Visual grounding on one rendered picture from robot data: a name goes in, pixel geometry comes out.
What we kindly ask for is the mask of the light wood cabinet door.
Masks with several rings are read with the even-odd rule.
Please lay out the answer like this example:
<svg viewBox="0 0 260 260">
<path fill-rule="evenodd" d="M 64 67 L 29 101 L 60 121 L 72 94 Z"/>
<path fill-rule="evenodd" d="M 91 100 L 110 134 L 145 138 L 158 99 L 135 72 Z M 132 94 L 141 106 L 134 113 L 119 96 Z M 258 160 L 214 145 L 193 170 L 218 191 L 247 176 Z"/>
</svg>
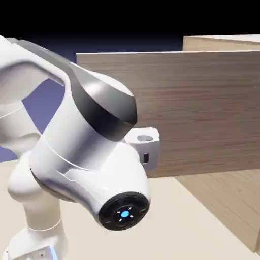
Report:
<svg viewBox="0 0 260 260">
<path fill-rule="evenodd" d="M 251 252 L 260 255 L 260 169 L 176 179 Z"/>
<path fill-rule="evenodd" d="M 260 168 L 260 51 L 78 53 L 125 84 L 138 126 L 159 130 L 151 177 Z"/>
</svg>

